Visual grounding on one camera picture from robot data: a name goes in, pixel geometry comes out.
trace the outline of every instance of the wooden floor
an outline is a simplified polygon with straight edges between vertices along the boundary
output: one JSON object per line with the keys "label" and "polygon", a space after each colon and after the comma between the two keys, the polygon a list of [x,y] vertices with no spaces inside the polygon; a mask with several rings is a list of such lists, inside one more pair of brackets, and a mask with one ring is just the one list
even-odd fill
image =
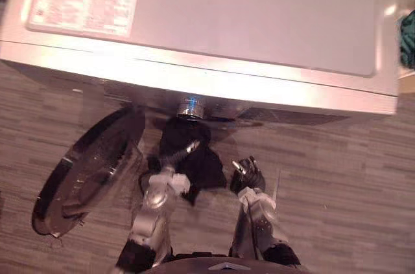
{"label": "wooden floor", "polygon": [[[30,217],[61,156],[117,106],[42,87],[0,64],[0,273],[104,273],[114,265],[137,200],[129,176],[62,241],[37,235]],[[144,156],[160,135],[147,128]],[[280,173],[281,224],[312,272],[415,273],[415,95],[399,99],[395,117],[349,128],[281,126],[214,138],[227,177],[231,159],[250,154],[269,192]],[[227,253],[238,207],[227,190],[203,192],[194,208],[180,201],[174,250]]]}

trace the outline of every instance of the warning label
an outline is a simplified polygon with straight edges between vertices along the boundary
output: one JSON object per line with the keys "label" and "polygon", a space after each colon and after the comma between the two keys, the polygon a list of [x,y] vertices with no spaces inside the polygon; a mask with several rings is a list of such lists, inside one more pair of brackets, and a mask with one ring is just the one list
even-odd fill
{"label": "warning label", "polygon": [[129,36],[137,0],[34,0],[29,23]]}

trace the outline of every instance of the black fabric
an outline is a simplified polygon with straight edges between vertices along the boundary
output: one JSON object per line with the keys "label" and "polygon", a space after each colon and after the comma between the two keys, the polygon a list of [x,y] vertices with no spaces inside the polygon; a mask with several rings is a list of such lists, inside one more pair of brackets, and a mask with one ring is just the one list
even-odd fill
{"label": "black fabric", "polygon": [[[166,123],[160,141],[160,156],[163,156],[183,150],[195,140],[200,141],[199,148],[180,162],[176,170],[178,173],[185,174],[191,182],[190,191],[183,197],[192,205],[195,204],[200,190],[226,187],[226,178],[219,156],[209,148],[210,129],[199,122],[173,118]],[[157,168],[154,160],[149,162],[150,169]]]}
{"label": "black fabric", "polygon": [[117,267],[125,272],[140,273],[150,269],[155,258],[154,250],[129,240],[118,258]]}
{"label": "black fabric", "polygon": [[291,264],[300,265],[300,260],[287,244],[278,244],[274,247],[268,248],[263,253],[264,260],[282,264],[283,266],[290,266]]}

